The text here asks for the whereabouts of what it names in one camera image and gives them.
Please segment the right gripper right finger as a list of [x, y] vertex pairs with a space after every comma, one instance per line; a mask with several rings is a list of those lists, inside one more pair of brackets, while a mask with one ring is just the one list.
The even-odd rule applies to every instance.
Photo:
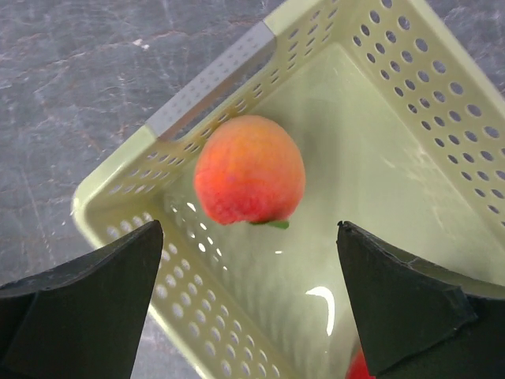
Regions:
[[349, 221], [337, 248], [375, 378], [502, 378], [504, 288], [401, 250]]

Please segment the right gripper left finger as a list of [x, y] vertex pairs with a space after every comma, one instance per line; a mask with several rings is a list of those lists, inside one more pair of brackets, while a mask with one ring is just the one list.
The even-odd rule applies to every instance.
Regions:
[[129, 378], [163, 248], [154, 220], [1, 287], [3, 378]]

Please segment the red apple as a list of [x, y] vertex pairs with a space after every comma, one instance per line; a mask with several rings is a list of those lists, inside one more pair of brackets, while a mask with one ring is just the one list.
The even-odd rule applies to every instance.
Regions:
[[345, 379], [375, 379], [368, 371], [364, 352], [361, 348], [352, 357]]

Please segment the pale green plastic basket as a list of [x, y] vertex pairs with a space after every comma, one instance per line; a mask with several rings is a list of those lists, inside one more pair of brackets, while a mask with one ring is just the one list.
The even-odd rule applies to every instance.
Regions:
[[[281, 230], [221, 226], [193, 188], [226, 121], [294, 139], [305, 195]], [[423, 1], [287, 1], [249, 29], [78, 187], [94, 247], [151, 220], [149, 310], [204, 378], [341, 378], [357, 333], [340, 221], [504, 285], [504, 100]]]

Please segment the orange peach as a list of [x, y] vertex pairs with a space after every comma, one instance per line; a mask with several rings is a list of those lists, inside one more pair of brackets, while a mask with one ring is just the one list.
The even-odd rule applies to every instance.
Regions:
[[286, 227], [305, 184], [299, 147], [277, 122], [259, 115], [219, 126], [199, 154], [193, 176], [201, 208], [221, 225]]

